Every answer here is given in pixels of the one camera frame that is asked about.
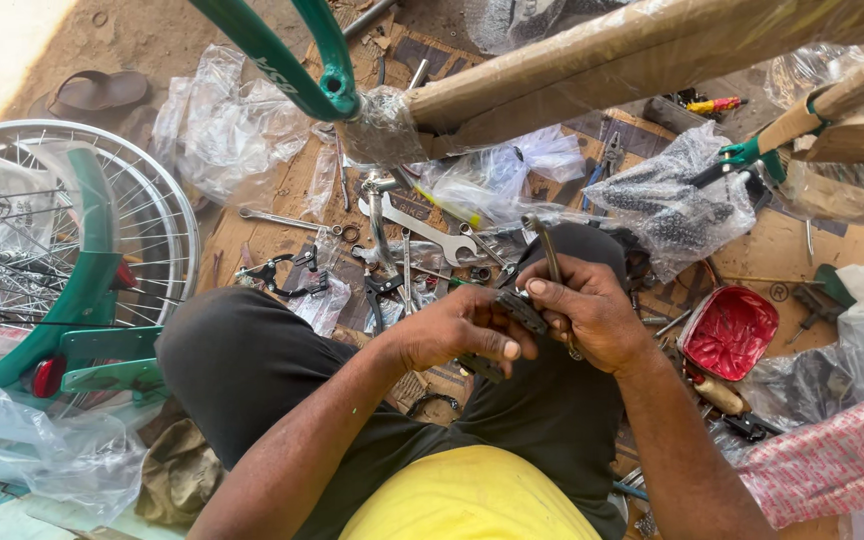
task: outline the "brown cloth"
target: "brown cloth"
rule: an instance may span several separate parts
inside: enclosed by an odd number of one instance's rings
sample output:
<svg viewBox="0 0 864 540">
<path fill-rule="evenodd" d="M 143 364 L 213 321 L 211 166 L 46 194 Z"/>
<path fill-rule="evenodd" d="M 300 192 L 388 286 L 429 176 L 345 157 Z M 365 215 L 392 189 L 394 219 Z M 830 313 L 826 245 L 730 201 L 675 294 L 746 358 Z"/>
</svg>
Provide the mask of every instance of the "brown cloth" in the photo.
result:
<svg viewBox="0 0 864 540">
<path fill-rule="evenodd" d="M 226 471 L 192 420 L 169 425 L 142 463 L 135 513 L 165 525 L 195 521 Z"/>
</svg>

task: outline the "wrench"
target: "wrench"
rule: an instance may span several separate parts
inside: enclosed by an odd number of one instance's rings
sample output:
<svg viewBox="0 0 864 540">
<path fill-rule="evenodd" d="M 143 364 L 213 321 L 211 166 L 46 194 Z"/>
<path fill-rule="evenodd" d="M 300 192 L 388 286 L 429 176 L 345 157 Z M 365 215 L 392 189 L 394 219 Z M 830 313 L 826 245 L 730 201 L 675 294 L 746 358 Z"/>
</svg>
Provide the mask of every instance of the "wrench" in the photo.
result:
<svg viewBox="0 0 864 540">
<path fill-rule="evenodd" d="M 359 199 L 359 212 L 363 215 L 369 215 L 369 204 L 362 199 Z M 437 243 L 441 246 L 441 251 L 444 253 L 445 260 L 452 266 L 460 266 L 459 264 L 459 248 L 468 248 L 474 255 L 478 255 L 475 249 L 475 242 L 465 236 L 453 236 L 446 234 L 438 228 L 419 221 L 411 215 L 395 208 L 389 200 L 389 194 L 382 195 L 382 216 L 392 223 L 397 223 L 402 227 L 406 227 L 417 235 L 422 235 L 429 241 Z"/>
<path fill-rule="evenodd" d="M 300 229 L 307 229 L 309 231 L 320 231 L 322 229 L 325 229 L 328 233 L 331 233 L 332 235 L 335 235 L 337 237 L 342 235 L 341 225 L 333 225 L 332 227 L 327 227 L 325 225 L 316 225 L 315 223 L 309 223 L 301 219 L 292 219 L 291 217 L 283 217 L 281 215 L 275 215 L 273 213 L 260 212 L 258 210 L 246 208 L 246 206 L 242 206 L 239 208 L 239 216 L 245 219 L 264 219 L 266 221 L 277 223 L 279 225 L 289 225 L 291 227 L 299 227 Z"/>
<path fill-rule="evenodd" d="M 549 277 L 552 281 L 562 284 L 562 269 L 559 268 L 559 259 L 556 256 L 555 245 L 552 243 L 552 236 L 538 215 L 527 213 L 522 216 L 522 225 L 538 235 L 538 241 L 542 243 L 542 248 L 545 249 L 545 258 L 549 262 Z M 582 352 L 575 347 L 575 340 L 570 335 L 568 338 L 568 355 L 573 361 L 582 361 L 584 358 Z"/>
<path fill-rule="evenodd" d="M 412 257 L 409 256 L 409 239 L 412 238 L 412 231 L 406 227 L 402 227 L 402 277 L 405 289 L 402 291 L 405 301 L 405 314 L 411 315 L 415 312 L 415 307 L 412 304 Z"/>
<path fill-rule="evenodd" d="M 462 223 L 462 225 L 459 226 L 459 232 L 462 233 L 463 235 L 465 235 L 466 237 L 469 237 L 476 244 L 481 246 L 482 249 L 485 250 L 486 255 L 493 258 L 495 260 L 495 262 L 498 263 L 498 265 L 502 267 L 502 272 L 505 275 L 510 276 L 510 275 L 516 273 L 516 264 L 514 262 L 509 262 L 508 260 L 499 256 L 499 254 L 497 252 L 493 251 L 493 249 L 491 247 L 489 247 L 489 244 L 487 244 L 485 242 L 485 240 L 482 239 L 481 236 L 479 236 L 478 234 L 475 233 L 472 225 L 470 225 L 468 223 Z"/>
</svg>

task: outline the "hand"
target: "hand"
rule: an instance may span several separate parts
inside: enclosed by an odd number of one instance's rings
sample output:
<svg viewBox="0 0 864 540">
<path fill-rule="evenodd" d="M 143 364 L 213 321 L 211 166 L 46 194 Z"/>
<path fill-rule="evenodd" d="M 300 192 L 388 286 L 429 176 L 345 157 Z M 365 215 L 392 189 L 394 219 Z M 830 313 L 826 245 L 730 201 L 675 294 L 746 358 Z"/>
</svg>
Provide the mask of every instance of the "hand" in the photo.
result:
<svg viewBox="0 0 864 540">
<path fill-rule="evenodd" d="M 642 359 L 654 355 L 652 336 L 608 265 L 558 255 L 564 285 L 549 280 L 542 259 L 522 271 L 515 284 L 528 291 L 534 307 L 549 323 L 549 337 L 576 346 L 594 365 L 620 378 Z"/>
<path fill-rule="evenodd" d="M 475 353 L 496 362 L 508 379 L 512 361 L 534 359 L 539 347 L 529 330 L 495 304 L 497 295 L 495 289 L 462 285 L 395 323 L 368 346 L 383 348 L 414 371 Z"/>
</svg>

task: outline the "man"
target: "man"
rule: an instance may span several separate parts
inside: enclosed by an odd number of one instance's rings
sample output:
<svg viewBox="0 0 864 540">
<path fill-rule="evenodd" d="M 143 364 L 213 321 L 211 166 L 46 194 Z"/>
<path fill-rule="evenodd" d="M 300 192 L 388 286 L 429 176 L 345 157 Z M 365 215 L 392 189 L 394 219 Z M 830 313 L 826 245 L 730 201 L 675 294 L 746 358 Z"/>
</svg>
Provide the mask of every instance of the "man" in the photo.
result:
<svg viewBox="0 0 864 540">
<path fill-rule="evenodd" d="M 618 244 L 584 225 L 550 233 L 564 285 L 548 280 L 536 242 L 515 282 L 549 336 L 473 285 L 362 350 L 253 289 L 186 301 L 156 343 L 159 361 L 231 471 L 188 538 L 618 539 L 625 523 L 606 497 L 623 406 L 663 538 L 775 538 L 632 311 Z M 569 357 L 567 339 L 588 361 Z M 507 379 L 476 376 L 449 427 L 383 401 L 408 370 L 466 352 Z"/>
</svg>

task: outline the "pliers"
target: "pliers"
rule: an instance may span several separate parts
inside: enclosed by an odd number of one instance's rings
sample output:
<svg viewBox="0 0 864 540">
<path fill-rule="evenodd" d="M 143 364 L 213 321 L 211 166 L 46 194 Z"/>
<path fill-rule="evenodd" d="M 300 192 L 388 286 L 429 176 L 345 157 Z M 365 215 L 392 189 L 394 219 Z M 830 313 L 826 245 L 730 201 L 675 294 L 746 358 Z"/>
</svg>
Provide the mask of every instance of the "pliers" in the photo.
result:
<svg viewBox="0 0 864 540">
<path fill-rule="evenodd" d="M 625 161 L 625 150 L 622 150 L 621 140 L 622 133 L 619 131 L 614 132 L 608 138 L 602 160 L 599 161 L 599 164 L 595 165 L 592 174 L 588 176 L 588 182 L 585 184 L 586 188 L 618 173 L 619 166 L 622 166 L 622 162 Z M 582 212 L 589 211 L 589 204 L 589 196 L 582 195 Z M 605 210 L 596 207 L 592 215 L 605 215 Z"/>
</svg>

